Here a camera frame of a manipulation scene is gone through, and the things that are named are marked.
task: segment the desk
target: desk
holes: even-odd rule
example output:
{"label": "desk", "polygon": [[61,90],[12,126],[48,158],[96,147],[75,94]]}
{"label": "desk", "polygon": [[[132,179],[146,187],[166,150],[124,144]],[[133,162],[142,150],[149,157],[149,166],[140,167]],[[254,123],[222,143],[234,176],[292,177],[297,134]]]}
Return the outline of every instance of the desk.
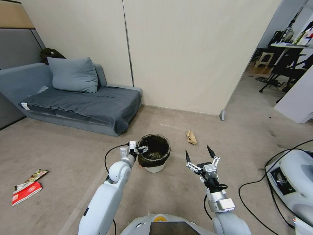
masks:
{"label": "desk", "polygon": [[272,43],[271,46],[284,47],[285,48],[284,51],[282,52],[282,54],[276,60],[274,65],[277,65],[277,63],[280,61],[280,59],[283,57],[283,55],[291,48],[294,48],[294,49],[313,49],[313,45],[310,45],[310,46],[300,46],[300,45],[294,45],[292,43],[285,43],[285,42]]}

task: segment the brown paper bag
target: brown paper bag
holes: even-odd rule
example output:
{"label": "brown paper bag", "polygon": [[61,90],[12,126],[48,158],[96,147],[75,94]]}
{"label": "brown paper bag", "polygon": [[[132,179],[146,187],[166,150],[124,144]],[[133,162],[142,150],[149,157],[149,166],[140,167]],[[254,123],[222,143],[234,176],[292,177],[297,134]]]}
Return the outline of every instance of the brown paper bag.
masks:
{"label": "brown paper bag", "polygon": [[192,131],[188,131],[188,132],[186,133],[186,135],[187,135],[187,141],[188,141],[189,143],[192,143],[192,144],[194,144],[194,145],[197,144],[196,137],[195,137],[195,135],[194,135],[194,133],[193,133]]}

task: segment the gray carpet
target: gray carpet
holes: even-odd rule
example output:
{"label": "gray carpet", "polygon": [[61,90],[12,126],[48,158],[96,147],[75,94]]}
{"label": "gray carpet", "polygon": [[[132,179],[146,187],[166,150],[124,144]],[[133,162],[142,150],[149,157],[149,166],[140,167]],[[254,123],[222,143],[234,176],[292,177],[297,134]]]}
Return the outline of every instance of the gray carpet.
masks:
{"label": "gray carpet", "polygon": [[[260,94],[262,85],[254,78],[243,78],[224,122],[205,114],[143,106],[118,138],[29,118],[0,131],[0,234],[77,234],[86,206],[106,178],[105,153],[149,133],[167,137],[171,155],[156,174],[135,164],[115,216],[118,233],[134,218],[149,213],[174,214],[212,229],[203,209],[204,185],[185,167],[184,155],[187,150],[193,162],[208,161],[208,144],[221,157],[218,175],[220,183],[229,186],[227,196],[237,206],[235,213],[252,234],[271,234],[243,207],[238,188],[259,179],[260,168],[275,153],[312,138],[313,123],[296,124],[276,112],[272,107],[282,93],[266,89]],[[188,130],[195,133],[196,146],[187,142]],[[112,151],[108,165],[118,159],[118,150]],[[39,180],[43,189],[11,207],[14,185],[38,168],[50,170]],[[269,227],[279,234],[292,234],[274,208],[265,181],[248,186],[243,194],[246,204]],[[113,226],[108,234],[114,234]]]}

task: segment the black backpack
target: black backpack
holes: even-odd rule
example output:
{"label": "black backpack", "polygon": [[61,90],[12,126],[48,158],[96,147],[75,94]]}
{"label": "black backpack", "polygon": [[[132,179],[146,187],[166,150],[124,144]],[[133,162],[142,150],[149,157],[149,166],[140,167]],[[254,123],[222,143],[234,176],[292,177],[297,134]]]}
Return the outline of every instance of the black backpack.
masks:
{"label": "black backpack", "polygon": [[41,62],[45,64],[49,64],[47,57],[65,59],[65,57],[60,52],[51,48],[45,48],[41,50],[40,57],[41,57]]}

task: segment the white stool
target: white stool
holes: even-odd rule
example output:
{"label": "white stool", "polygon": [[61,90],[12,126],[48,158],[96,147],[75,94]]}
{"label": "white stool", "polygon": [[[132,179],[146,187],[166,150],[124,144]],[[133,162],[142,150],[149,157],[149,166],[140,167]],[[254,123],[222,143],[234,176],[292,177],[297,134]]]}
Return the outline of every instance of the white stool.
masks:
{"label": "white stool", "polygon": [[[264,59],[265,56],[269,55],[270,57],[268,58],[267,61],[262,61]],[[262,52],[262,55],[258,58],[258,60],[255,62],[254,67],[258,67],[260,64],[264,64],[265,68],[267,68],[267,66],[270,64],[271,59],[273,57],[274,53],[266,53],[266,52]]]}

